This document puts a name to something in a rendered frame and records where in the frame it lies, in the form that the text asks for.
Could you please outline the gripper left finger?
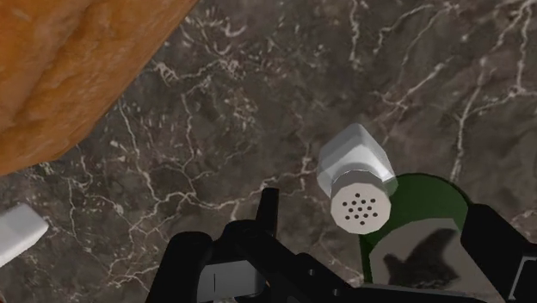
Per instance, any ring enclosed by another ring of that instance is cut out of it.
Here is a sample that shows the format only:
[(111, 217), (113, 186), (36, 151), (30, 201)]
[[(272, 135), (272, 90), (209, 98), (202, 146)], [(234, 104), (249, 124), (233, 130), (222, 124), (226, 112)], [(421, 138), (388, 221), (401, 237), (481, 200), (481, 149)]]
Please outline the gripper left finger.
[(275, 238), (279, 191), (267, 188), (253, 220), (218, 239), (179, 232), (169, 241), (145, 303), (360, 303), (356, 288)]

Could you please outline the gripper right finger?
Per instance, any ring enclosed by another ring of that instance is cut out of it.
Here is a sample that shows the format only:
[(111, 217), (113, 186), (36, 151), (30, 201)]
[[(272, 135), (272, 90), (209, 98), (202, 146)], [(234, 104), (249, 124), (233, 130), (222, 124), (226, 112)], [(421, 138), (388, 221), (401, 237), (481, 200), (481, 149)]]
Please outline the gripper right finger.
[(537, 244), (491, 207), (468, 207), (460, 242), (506, 303), (537, 303)]

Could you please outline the green cup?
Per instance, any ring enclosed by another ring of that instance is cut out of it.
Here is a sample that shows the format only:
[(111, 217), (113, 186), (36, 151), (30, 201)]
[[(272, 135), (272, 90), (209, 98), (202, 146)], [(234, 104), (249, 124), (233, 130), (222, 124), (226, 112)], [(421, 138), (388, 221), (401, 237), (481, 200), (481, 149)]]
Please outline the green cup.
[(359, 302), (481, 303), (462, 285), (475, 271), (487, 278), (460, 242), (468, 207), (478, 203), (438, 176), (404, 174), (397, 181), (389, 220), (360, 238)]

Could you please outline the white salt shaker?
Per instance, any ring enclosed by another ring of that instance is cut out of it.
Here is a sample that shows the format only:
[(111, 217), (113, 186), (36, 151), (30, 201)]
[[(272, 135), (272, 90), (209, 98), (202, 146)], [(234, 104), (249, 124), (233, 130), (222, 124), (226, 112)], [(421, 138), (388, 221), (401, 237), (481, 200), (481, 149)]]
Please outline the white salt shaker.
[(317, 180), (330, 198), (332, 219), (344, 231), (367, 235), (389, 220), (398, 181), (385, 151), (363, 125), (349, 125), (321, 148)]

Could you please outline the white block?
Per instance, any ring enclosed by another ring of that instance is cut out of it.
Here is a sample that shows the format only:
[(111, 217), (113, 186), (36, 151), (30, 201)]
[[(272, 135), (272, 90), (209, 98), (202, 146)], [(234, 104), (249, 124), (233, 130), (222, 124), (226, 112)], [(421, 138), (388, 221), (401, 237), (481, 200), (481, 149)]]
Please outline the white block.
[(0, 213), (0, 268), (36, 244), (47, 229), (47, 222), (27, 204)]

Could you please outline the brown bread loaf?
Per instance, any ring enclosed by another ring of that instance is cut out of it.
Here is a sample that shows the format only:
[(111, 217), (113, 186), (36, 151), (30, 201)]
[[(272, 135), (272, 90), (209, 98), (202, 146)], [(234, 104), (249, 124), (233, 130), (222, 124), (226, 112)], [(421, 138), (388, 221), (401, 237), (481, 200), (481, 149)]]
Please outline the brown bread loaf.
[(0, 0), (0, 176), (83, 140), (199, 0)]

